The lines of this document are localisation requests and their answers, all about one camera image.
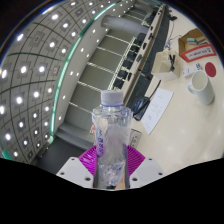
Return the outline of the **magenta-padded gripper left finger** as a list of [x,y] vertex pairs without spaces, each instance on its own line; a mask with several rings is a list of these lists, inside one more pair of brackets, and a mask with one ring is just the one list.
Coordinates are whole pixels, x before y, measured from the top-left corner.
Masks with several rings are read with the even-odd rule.
[[70,157],[57,176],[84,188],[92,188],[97,171],[96,147],[86,150],[79,157]]

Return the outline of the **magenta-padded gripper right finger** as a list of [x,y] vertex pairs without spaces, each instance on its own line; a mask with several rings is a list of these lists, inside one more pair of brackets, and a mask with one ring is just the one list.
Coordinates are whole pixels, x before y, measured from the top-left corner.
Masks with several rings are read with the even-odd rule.
[[143,156],[132,146],[127,147],[126,162],[130,189],[146,186],[165,176],[164,171],[154,159]]

